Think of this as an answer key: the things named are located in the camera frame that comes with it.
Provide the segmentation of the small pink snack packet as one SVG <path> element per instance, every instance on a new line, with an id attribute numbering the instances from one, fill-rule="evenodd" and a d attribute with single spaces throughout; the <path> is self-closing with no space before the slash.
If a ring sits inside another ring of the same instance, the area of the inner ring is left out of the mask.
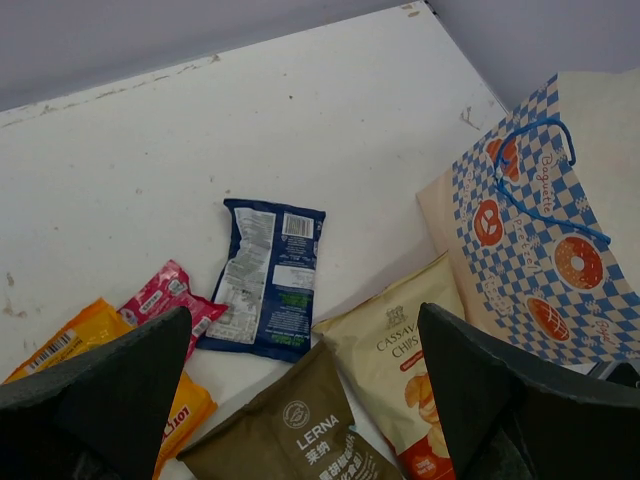
<path id="1" fill-rule="evenodd" d="M 137 327 L 177 307 L 186 307 L 191 315 L 190 343 L 186 354 L 186 359 L 189 359 L 198 339 L 226 312 L 228 306 L 194 295 L 189 275 L 176 261 L 167 261 L 141 290 L 118 309 L 118 313 L 130 326 Z"/>

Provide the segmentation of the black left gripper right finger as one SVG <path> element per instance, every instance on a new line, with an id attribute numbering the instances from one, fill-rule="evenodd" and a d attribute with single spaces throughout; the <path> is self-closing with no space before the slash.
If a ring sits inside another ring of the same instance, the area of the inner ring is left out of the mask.
<path id="1" fill-rule="evenodd" d="M 638 389 L 544 361 L 434 303 L 417 325 L 456 478 L 638 478 Z"/>

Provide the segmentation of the blue checkered paper bag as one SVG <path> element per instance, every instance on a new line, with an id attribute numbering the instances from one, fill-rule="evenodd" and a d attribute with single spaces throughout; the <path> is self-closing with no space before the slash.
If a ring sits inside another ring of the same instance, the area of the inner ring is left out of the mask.
<path id="1" fill-rule="evenodd" d="M 466 320 L 558 364 L 639 356 L 639 73 L 560 72 L 417 195 Z"/>

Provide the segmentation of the dark blue chips bag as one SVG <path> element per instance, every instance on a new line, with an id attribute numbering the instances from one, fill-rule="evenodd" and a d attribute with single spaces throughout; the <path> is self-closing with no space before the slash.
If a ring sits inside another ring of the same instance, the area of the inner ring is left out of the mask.
<path id="1" fill-rule="evenodd" d="M 227 198 L 227 261 L 211 300 L 227 307 L 199 337 L 202 350 L 295 363 L 311 348 L 324 211 Z"/>

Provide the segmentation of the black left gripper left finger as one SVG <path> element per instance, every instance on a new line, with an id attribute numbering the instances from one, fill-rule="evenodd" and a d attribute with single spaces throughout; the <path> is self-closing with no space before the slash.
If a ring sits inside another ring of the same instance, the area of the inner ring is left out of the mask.
<path id="1" fill-rule="evenodd" d="M 149 479 L 191 335 L 185 307 L 1 388 L 4 479 Z"/>

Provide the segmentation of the orange snack bag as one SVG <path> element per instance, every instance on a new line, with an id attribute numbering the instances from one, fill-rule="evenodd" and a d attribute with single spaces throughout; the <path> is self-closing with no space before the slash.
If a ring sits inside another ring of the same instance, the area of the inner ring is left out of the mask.
<path id="1" fill-rule="evenodd" d="M 67 322 L 54 337 L 16 368 L 4 381 L 21 380 L 109 343 L 134 329 L 100 298 Z M 163 430 L 153 477 L 160 477 L 167 461 L 175 458 L 203 422 L 216 411 L 209 392 L 183 371 Z"/>

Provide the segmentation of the brown Lerna snack bag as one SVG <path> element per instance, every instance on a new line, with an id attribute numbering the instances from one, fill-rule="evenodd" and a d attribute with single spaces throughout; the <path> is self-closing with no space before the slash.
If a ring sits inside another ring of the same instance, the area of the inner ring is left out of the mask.
<path id="1" fill-rule="evenodd" d="M 399 479 L 355 430 L 331 352 L 286 374 L 177 456 L 197 479 Z"/>

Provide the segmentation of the cream cassava chips bag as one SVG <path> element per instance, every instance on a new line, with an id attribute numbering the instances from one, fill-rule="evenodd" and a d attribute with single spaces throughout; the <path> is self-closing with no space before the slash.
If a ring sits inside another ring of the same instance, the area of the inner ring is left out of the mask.
<path id="1" fill-rule="evenodd" d="M 463 314 L 447 255 L 313 326 L 411 479 L 455 476 L 418 330 L 420 307 Z"/>

